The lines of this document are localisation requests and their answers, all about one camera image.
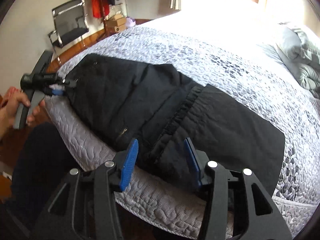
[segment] gray pillow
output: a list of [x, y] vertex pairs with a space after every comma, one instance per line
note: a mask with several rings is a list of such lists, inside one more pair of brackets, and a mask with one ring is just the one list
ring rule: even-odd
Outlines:
[[320, 71], [320, 39], [308, 27], [292, 22], [280, 23], [276, 44], [292, 61]]
[[292, 76], [294, 76], [299, 85], [309, 90], [314, 97], [319, 98], [317, 94], [317, 89], [320, 87], [319, 73], [309, 65], [300, 62], [292, 62], [277, 45], [275, 46], [275, 49], [282, 62]]

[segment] black mesh chair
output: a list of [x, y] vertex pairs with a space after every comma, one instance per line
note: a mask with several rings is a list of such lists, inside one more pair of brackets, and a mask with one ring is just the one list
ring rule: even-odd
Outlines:
[[[62, 48], [79, 37], [85, 46], [82, 35], [89, 31], [86, 16], [84, 14], [84, 0], [71, 0], [52, 9], [55, 30], [50, 32], [48, 36], [59, 63], [61, 62], [55, 47]], [[55, 41], [51, 39], [53, 34], [57, 35]]]

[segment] finger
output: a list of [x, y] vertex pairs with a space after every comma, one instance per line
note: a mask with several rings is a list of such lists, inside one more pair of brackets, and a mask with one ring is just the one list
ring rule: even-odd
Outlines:
[[42, 100], [42, 101], [40, 102], [39, 106], [45, 107], [45, 102], [44, 102], [44, 100]]
[[35, 115], [37, 115], [37, 114], [39, 114], [39, 113], [40, 113], [40, 106], [36, 106], [36, 107], [33, 109], [32, 114], [35, 116]]
[[12, 97], [15, 98], [18, 102], [23, 103], [27, 107], [31, 106], [28, 96], [23, 92], [16, 92]]
[[27, 118], [28, 123], [34, 122], [35, 121], [35, 117], [33, 115], [29, 115]]

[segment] black puffer jacket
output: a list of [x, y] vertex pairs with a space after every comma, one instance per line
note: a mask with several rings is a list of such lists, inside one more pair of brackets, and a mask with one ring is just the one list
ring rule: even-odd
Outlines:
[[284, 134], [219, 89], [205, 88], [172, 65], [87, 55], [67, 78], [70, 103], [82, 121], [116, 151], [139, 140], [137, 164], [183, 188], [190, 185], [184, 154], [196, 149], [227, 169], [250, 168], [272, 194], [284, 154]]

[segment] black pants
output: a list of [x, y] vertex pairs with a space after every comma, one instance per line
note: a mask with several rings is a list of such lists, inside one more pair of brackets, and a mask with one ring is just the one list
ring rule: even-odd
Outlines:
[[28, 229], [62, 178], [72, 168], [79, 168], [56, 127], [43, 123], [30, 133], [20, 153], [12, 176], [12, 198], [5, 206]]

